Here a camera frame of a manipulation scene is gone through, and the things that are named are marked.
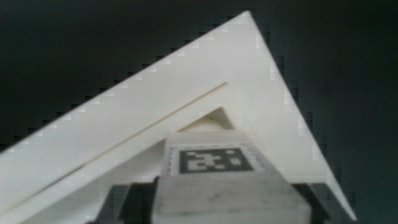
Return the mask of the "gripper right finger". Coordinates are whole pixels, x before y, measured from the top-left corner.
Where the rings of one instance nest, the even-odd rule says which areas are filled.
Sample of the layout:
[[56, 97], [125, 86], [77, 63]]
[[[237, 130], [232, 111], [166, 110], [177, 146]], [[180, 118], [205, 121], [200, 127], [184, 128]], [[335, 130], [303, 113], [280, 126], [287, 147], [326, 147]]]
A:
[[329, 186], [324, 183], [299, 183], [294, 187], [312, 205], [312, 224], [351, 224], [351, 215]]

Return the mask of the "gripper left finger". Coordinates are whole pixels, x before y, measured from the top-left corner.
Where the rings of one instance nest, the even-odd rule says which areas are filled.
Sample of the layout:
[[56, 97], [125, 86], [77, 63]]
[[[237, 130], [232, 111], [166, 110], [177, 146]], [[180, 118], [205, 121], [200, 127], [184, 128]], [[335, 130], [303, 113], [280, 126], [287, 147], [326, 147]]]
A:
[[98, 217], [88, 224], [152, 224], [155, 183], [114, 185]]

